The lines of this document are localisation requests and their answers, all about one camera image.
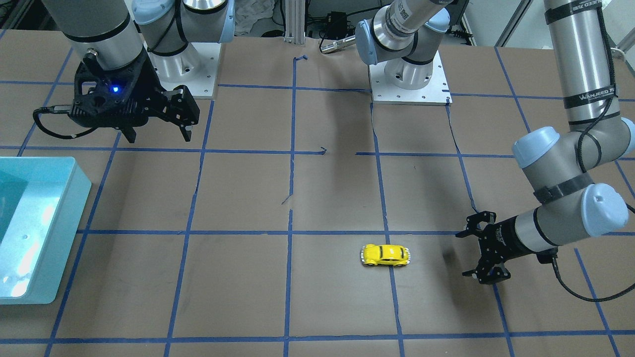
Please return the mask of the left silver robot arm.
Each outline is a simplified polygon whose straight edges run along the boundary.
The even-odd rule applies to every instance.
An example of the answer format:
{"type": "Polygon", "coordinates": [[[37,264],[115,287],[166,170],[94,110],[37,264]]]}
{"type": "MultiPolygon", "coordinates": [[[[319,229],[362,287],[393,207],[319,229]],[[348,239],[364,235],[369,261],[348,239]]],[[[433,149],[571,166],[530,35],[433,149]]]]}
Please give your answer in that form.
{"type": "Polygon", "coordinates": [[[494,212],[467,217],[457,237],[478,238],[481,284],[510,278],[505,262],[534,254],[556,266],[560,246],[623,228],[629,208],[616,190],[595,183],[590,170],[634,149],[634,124],[622,117],[600,0],[547,0],[545,19],[562,84],[570,131],[536,129],[512,147],[539,206],[495,222],[494,212]]]}

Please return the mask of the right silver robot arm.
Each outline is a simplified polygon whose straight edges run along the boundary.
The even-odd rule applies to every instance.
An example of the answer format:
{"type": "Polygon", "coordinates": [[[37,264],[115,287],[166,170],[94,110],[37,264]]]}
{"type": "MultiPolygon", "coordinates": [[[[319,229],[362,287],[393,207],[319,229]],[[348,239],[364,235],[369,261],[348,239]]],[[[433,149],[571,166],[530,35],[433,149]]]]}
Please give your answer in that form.
{"type": "Polygon", "coordinates": [[[188,83],[204,73],[195,43],[234,36],[232,0],[46,0],[45,9],[81,61],[73,101],[38,108],[34,124],[71,140],[100,128],[133,144],[151,117],[174,124],[185,141],[200,110],[188,83]]]}

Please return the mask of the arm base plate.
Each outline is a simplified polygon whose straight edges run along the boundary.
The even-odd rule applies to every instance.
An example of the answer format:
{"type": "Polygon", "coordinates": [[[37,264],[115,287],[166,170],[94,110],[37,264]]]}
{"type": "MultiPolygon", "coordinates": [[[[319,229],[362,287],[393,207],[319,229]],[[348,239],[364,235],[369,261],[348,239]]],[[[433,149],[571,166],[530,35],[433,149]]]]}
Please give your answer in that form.
{"type": "Polygon", "coordinates": [[[180,54],[149,54],[149,58],[166,90],[183,84],[195,99],[213,99],[222,47],[220,43],[189,43],[180,54]]]}
{"type": "Polygon", "coordinates": [[[368,66],[375,104],[449,106],[453,103],[440,52],[431,63],[391,59],[368,66]]]}

